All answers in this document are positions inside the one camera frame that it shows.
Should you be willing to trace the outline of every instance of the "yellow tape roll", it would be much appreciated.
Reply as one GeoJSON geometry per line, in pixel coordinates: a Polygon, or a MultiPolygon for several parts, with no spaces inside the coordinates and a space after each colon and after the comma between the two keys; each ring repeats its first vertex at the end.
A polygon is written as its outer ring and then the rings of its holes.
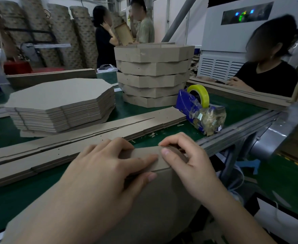
{"type": "Polygon", "coordinates": [[[187,89],[188,93],[191,93],[191,91],[195,91],[200,96],[200,103],[203,108],[209,107],[209,94],[204,86],[202,85],[192,85],[189,86],[187,89]]]}

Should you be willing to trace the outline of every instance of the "finger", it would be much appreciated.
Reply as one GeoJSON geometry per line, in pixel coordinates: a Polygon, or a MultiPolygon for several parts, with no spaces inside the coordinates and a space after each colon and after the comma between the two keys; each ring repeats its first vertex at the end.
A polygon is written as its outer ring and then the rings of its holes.
{"type": "Polygon", "coordinates": [[[90,155],[94,155],[95,153],[103,150],[109,143],[111,142],[110,139],[105,139],[102,143],[99,143],[91,152],[90,155]]]}
{"type": "Polygon", "coordinates": [[[122,150],[131,150],[134,149],[134,146],[128,142],[126,139],[121,137],[115,138],[110,142],[105,150],[112,156],[118,157],[122,150]]]}
{"type": "Polygon", "coordinates": [[[79,155],[76,157],[76,159],[81,159],[88,155],[97,145],[89,145],[87,146],[82,152],[79,153],[79,155]]]}
{"type": "Polygon", "coordinates": [[[141,193],[142,189],[156,177],[157,174],[154,172],[147,172],[138,175],[128,188],[124,190],[122,197],[127,201],[131,200],[133,202],[134,199],[141,193]]]}
{"type": "Polygon", "coordinates": [[[161,154],[166,162],[181,176],[188,170],[188,165],[173,151],[168,148],[163,148],[161,154]]]}
{"type": "Polygon", "coordinates": [[[183,148],[189,158],[196,153],[200,147],[186,134],[178,133],[164,138],[158,145],[168,146],[170,144],[178,144],[183,148]]]}
{"type": "Polygon", "coordinates": [[[126,175],[134,172],[138,172],[144,168],[147,168],[150,164],[158,159],[157,154],[151,154],[145,158],[129,158],[123,159],[122,164],[126,175]]]}

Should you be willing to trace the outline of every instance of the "white machine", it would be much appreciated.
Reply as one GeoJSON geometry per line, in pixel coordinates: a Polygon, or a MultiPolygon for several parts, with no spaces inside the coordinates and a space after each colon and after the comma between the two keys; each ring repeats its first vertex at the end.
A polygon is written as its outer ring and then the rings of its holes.
{"type": "MultiPolygon", "coordinates": [[[[240,0],[210,7],[204,26],[198,75],[225,81],[246,62],[246,44],[267,20],[291,14],[298,26],[298,0],[240,0]]],[[[298,42],[284,57],[293,67],[298,65],[298,42]]]]}

